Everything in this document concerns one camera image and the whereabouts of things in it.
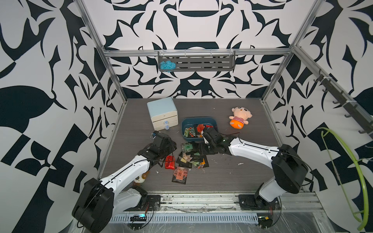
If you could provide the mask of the teal plastic storage box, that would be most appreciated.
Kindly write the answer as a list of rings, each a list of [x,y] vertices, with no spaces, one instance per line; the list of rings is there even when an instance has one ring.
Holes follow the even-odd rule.
[[[216,120],[211,117],[189,117],[181,124],[182,136],[186,142],[203,142],[202,130],[207,128],[218,130]]]

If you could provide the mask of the pink label black tea bag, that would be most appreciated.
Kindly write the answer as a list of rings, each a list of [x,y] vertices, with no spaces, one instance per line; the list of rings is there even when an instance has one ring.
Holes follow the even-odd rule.
[[[175,170],[173,171],[172,182],[186,184],[187,175],[188,175],[188,168],[176,167]]]

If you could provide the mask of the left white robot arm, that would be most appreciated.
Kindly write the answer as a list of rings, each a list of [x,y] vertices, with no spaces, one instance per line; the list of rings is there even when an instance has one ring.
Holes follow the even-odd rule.
[[[101,232],[116,214],[128,209],[141,209],[147,192],[140,187],[125,188],[161,160],[171,155],[176,143],[165,133],[152,133],[153,142],[121,169],[100,180],[92,178],[84,184],[72,216],[91,233]]]

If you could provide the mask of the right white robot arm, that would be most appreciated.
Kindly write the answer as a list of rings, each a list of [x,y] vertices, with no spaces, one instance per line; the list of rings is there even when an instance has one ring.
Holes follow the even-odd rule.
[[[223,135],[214,128],[204,129],[202,136],[214,152],[247,158],[272,169],[274,176],[254,194],[258,205],[271,203],[284,193],[298,194],[309,172],[306,162],[289,145],[259,145],[237,136]]]

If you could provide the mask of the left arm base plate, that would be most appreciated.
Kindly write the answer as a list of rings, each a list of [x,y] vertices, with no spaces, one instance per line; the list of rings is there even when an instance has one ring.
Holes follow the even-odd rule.
[[[147,197],[142,197],[137,206],[129,208],[126,211],[145,211],[146,209],[157,211],[160,208],[160,203],[160,195],[148,195]]]

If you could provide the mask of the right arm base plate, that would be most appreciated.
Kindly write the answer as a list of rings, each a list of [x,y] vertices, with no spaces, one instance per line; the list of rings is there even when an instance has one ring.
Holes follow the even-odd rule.
[[[240,194],[238,198],[241,210],[274,211],[280,210],[281,207],[277,198],[272,202],[267,202],[260,196],[255,196],[254,194]]]

